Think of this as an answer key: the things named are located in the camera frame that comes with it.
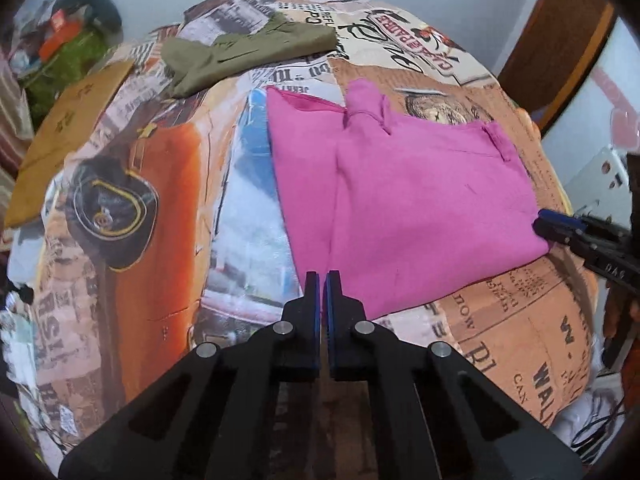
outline olive green garment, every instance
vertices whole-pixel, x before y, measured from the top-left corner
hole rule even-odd
[[[162,59],[175,72],[173,97],[188,97],[243,70],[327,52],[336,44],[332,27],[290,22],[276,12],[255,34],[223,34],[211,46],[167,38]]]

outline yellow curved line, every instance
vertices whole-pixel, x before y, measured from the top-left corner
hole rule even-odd
[[[116,236],[122,236],[122,235],[128,234],[131,231],[135,230],[137,228],[136,226],[140,222],[140,217],[142,216],[142,209],[140,209],[138,202],[136,202],[136,198],[131,193],[118,189],[117,187],[112,186],[111,184],[109,184],[108,182],[105,182],[104,180],[101,180],[100,178],[96,178],[95,180],[92,180],[91,184],[92,186],[96,186],[100,184],[104,186],[106,189],[109,189],[110,191],[113,191],[114,193],[119,194],[120,196],[123,196],[125,199],[129,200],[133,204],[133,207],[136,208],[136,218],[129,225],[129,227],[121,229],[119,231],[105,231],[104,229],[98,229],[100,234],[104,236],[116,237]]]

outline bed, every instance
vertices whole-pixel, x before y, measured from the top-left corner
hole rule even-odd
[[[276,10],[335,27],[337,50],[166,98],[165,38],[210,43],[223,32],[252,33]],[[54,473],[65,453],[191,348],[245,341],[300,295],[262,134],[266,86],[343,104],[347,83],[366,77],[397,111],[447,124],[497,120],[538,205],[570,211],[527,113],[471,54],[395,6],[206,0],[180,25],[121,44],[106,63],[123,59],[135,70],[50,184],[35,249],[12,252],[31,270],[35,299],[2,313],[4,358],[28,431]],[[114,160],[135,175],[135,189],[120,185]],[[450,343],[549,426],[587,385],[596,292],[581,261],[553,248],[377,322],[414,344]],[[314,430],[310,440],[297,438],[294,412],[310,400]],[[313,388],[284,386],[278,402],[274,474],[376,477],[365,386],[322,377]]]

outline pink fabric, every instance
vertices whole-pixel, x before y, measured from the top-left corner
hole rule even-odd
[[[267,90],[278,194],[300,280],[340,271],[367,318],[434,301],[548,251],[538,207],[498,123],[398,114],[375,85],[346,108]]]

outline metal bolt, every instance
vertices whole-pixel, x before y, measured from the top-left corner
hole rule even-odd
[[[438,357],[448,357],[451,355],[451,346],[444,341],[436,341],[431,345],[431,351]]]
[[[371,334],[376,326],[370,321],[359,321],[356,323],[355,329],[357,333],[367,335]]]
[[[287,335],[293,330],[293,325],[289,321],[278,321],[273,324],[273,331],[276,334]]]
[[[216,354],[216,352],[218,351],[218,347],[215,346],[213,343],[201,343],[198,345],[198,347],[196,348],[196,354],[199,355],[199,357],[212,357]]]

